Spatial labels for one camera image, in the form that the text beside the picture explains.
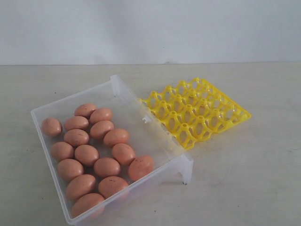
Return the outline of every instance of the white background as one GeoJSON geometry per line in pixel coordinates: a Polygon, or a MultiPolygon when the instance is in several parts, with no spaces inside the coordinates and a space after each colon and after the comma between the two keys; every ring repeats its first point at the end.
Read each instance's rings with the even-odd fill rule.
{"type": "Polygon", "coordinates": [[[299,0],[0,0],[0,65],[301,60],[299,0]]]}

